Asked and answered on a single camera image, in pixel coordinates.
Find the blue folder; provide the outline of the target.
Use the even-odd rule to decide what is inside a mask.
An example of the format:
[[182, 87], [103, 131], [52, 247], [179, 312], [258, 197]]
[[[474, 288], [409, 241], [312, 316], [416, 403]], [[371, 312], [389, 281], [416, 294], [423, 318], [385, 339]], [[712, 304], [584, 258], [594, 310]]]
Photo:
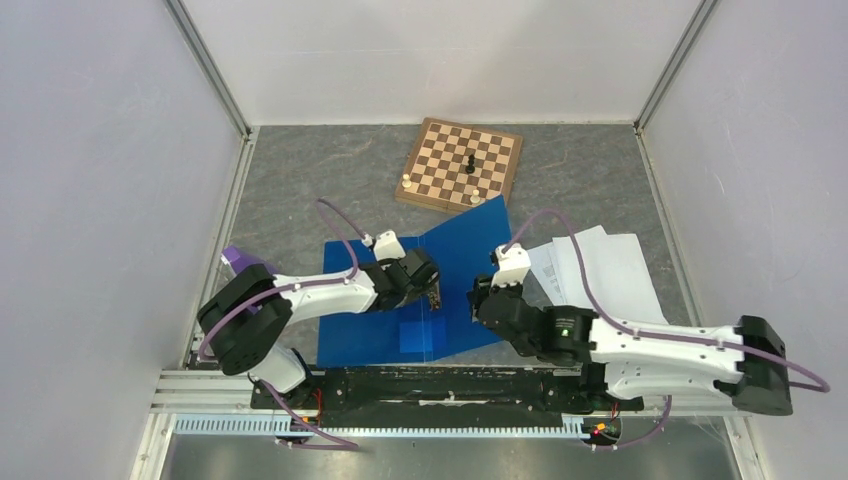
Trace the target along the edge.
[[422, 363], [498, 343], [472, 319], [467, 293], [480, 275], [491, 275], [496, 247], [512, 238], [505, 200], [496, 196], [419, 236], [399, 239], [421, 247], [440, 270], [441, 307], [423, 298], [398, 310], [323, 316], [317, 365], [321, 368]]

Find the white paper stack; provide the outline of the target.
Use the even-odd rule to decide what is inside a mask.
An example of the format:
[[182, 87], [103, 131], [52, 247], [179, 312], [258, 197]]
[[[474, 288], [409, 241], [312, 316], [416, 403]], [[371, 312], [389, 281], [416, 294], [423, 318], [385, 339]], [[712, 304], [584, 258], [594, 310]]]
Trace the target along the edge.
[[[576, 238], [590, 290], [610, 316], [620, 321], [668, 322], [635, 234], [609, 234], [598, 225], [577, 233]], [[556, 237], [527, 253], [531, 272], [551, 304], [593, 307], [569, 237]]]

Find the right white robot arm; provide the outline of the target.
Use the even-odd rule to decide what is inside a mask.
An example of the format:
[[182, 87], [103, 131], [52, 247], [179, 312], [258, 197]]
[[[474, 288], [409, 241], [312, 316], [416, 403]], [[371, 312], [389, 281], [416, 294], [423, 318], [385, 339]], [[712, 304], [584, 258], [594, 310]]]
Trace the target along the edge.
[[761, 317], [714, 328], [633, 321], [615, 328], [592, 309], [535, 307], [522, 293], [520, 284], [494, 286], [481, 275], [467, 294], [471, 316], [522, 357], [580, 367], [578, 396], [591, 408], [678, 395], [725, 396], [761, 415], [793, 412], [785, 344]]

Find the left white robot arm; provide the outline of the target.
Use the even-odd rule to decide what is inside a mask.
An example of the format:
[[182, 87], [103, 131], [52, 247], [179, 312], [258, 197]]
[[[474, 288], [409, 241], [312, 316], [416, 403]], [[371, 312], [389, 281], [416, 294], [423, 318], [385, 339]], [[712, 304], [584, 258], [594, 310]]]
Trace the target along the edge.
[[204, 334], [198, 356], [217, 361], [228, 376], [251, 375], [274, 388], [287, 406], [301, 408], [311, 401], [314, 383], [299, 354], [279, 342], [288, 325], [326, 315], [397, 310], [426, 296], [438, 280], [438, 266], [422, 248], [307, 277], [249, 265], [198, 311]]

